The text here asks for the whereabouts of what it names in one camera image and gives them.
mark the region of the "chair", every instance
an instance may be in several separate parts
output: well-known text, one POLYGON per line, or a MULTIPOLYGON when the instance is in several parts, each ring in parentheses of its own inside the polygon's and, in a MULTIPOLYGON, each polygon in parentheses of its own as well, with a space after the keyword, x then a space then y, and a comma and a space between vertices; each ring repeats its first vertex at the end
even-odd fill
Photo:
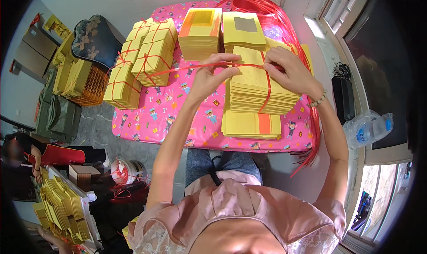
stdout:
POLYGON ((104 17, 94 15, 89 20, 81 20, 73 32, 75 39, 71 53, 74 57, 102 65, 105 71, 115 65, 122 44, 115 38, 104 17))

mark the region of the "table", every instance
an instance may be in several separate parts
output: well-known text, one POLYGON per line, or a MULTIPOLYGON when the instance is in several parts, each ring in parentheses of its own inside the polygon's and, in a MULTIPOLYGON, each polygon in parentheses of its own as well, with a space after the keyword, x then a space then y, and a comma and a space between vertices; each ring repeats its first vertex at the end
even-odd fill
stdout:
MULTIPOLYGON (((173 18, 179 32, 182 22, 189 8, 214 7, 219 1, 185 2, 157 8, 152 17, 162 21, 173 18)), ((230 11, 231 6, 223 4, 223 11, 230 11)), ((277 27, 264 28, 264 35, 280 41, 281 30, 277 27)), ((183 68, 189 65, 197 65, 199 62, 185 62, 176 43, 174 51, 173 68, 183 68)), ((161 144, 165 139, 169 122, 172 123, 178 116, 179 109, 191 89, 195 76, 194 69, 179 70, 169 75, 168 86, 142 87, 138 109, 115 109, 112 121, 113 134, 127 140, 135 140, 146 143, 161 144)), ((295 107, 286 115, 281 116, 282 133, 276 139, 256 140, 247 138, 224 137, 221 132, 222 111, 224 107, 225 85, 218 87, 216 92, 207 97, 197 110, 187 137, 185 146, 233 150, 246 152, 288 152, 304 151, 311 148, 312 130, 310 128, 310 109, 307 96, 303 95, 295 107), (212 110, 216 120, 207 118, 206 111, 212 110), (293 133, 289 124, 295 123, 293 133)))

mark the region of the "plastic bag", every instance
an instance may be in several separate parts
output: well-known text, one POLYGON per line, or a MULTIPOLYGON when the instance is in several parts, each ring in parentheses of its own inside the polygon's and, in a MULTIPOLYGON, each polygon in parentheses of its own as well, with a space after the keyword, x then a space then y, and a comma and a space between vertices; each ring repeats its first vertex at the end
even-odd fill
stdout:
POLYGON ((380 116, 372 110, 362 111, 358 116, 346 122, 344 129, 348 147, 356 149, 383 139, 393 129, 393 114, 380 116))

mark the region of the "plastic water bottle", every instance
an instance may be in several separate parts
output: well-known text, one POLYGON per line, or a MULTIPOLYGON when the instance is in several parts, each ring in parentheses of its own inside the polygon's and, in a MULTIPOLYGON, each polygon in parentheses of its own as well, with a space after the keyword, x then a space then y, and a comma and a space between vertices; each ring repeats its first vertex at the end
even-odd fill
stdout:
POLYGON ((360 144, 369 144, 382 139, 393 129, 392 121, 392 118, 383 115, 376 120, 365 123, 357 132, 357 141, 360 144))

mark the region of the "blue jeans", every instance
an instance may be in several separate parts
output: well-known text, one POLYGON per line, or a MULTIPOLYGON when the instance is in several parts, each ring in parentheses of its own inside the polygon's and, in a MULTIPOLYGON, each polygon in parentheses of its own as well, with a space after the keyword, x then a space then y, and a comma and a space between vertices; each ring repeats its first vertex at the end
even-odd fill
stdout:
POLYGON ((185 187, 208 174, 209 170, 234 170, 255 176, 262 184, 260 170, 248 152, 222 151, 221 156, 211 159, 209 150, 188 149, 185 166, 185 187))

